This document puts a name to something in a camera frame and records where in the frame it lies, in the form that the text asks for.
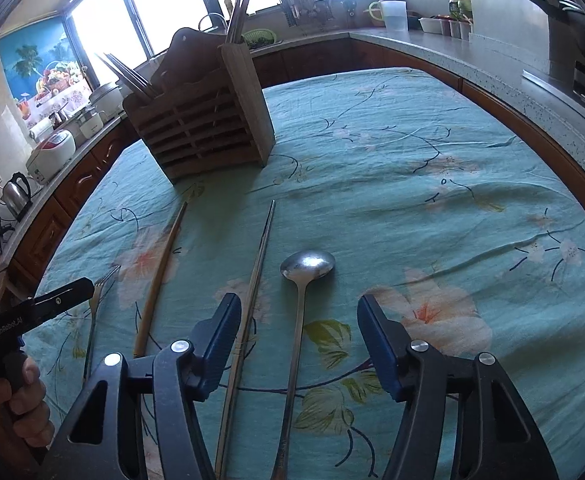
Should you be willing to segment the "person's left hand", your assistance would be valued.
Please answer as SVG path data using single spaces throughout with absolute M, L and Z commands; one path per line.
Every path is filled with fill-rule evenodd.
M 23 362 L 22 380 L 23 386 L 12 390 L 0 378 L 0 456 L 17 470 L 35 472 L 38 462 L 32 448 L 47 448 L 55 427 L 45 402 L 46 387 L 30 356 Z

